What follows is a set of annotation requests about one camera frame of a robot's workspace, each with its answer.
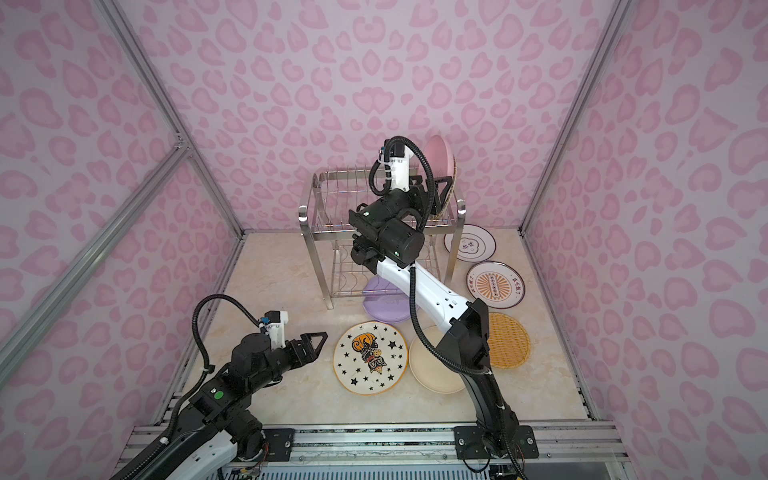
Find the yellow woven plate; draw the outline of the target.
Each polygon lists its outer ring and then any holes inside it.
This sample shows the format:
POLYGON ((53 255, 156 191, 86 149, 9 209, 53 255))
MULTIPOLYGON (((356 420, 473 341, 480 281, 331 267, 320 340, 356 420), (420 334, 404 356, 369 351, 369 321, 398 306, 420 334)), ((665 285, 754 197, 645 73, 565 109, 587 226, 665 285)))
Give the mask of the yellow woven plate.
POLYGON ((434 171, 433 176, 437 195, 435 197, 435 206, 432 215, 433 219, 438 219, 448 209, 456 186, 456 174, 457 166, 453 156, 451 156, 444 165, 434 171))

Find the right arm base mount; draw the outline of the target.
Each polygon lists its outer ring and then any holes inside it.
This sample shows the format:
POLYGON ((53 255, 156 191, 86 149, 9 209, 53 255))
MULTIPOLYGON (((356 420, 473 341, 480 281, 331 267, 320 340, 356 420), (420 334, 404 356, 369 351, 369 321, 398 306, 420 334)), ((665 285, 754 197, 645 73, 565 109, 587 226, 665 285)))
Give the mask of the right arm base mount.
POLYGON ((488 460, 508 456, 506 445, 519 460, 537 459, 540 455, 534 430, 520 425, 512 437, 504 442, 476 426, 456 426, 452 429, 456 456, 460 460, 488 460))

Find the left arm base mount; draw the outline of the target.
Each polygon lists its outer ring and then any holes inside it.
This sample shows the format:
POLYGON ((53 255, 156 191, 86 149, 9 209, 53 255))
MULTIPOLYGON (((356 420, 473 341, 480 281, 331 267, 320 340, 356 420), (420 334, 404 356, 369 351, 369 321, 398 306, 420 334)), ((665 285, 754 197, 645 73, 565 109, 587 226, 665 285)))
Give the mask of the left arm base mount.
POLYGON ((267 428, 257 421, 226 428, 236 445, 235 459, 242 462, 288 462, 295 440, 293 428, 267 428))

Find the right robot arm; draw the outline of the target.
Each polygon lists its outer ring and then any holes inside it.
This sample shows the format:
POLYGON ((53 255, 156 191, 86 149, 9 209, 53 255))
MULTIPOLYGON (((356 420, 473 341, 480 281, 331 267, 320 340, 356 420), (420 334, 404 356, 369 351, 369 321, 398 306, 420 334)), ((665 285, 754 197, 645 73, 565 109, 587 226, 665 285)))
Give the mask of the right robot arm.
POLYGON ((381 190, 372 203, 349 210, 355 229, 351 258, 408 295, 417 338, 461 378, 486 450, 499 458, 510 456, 519 420, 492 371, 488 306, 454 292, 417 262, 438 199, 433 181, 416 178, 406 190, 381 190))

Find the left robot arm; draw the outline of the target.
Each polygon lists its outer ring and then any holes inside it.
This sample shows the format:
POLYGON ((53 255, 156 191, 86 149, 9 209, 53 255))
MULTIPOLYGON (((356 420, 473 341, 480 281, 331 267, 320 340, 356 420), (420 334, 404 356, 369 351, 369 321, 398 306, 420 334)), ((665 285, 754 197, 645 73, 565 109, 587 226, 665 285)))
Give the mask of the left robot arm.
POLYGON ((308 333, 273 347, 265 333, 247 335, 231 361, 174 410, 164 431, 113 477, 206 479, 235 460, 289 459, 293 431, 265 431, 249 411, 252 396, 317 360, 327 339, 325 332, 308 333))

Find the pink bear plate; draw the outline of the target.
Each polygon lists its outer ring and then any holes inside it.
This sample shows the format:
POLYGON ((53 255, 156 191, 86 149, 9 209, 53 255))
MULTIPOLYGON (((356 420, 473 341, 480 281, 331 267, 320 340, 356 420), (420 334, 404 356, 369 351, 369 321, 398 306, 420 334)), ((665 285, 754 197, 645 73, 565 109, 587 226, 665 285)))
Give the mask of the pink bear plate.
POLYGON ((422 152, 430 165, 436 183, 455 179, 454 154, 452 147, 444 137, 431 136, 424 145, 422 152))

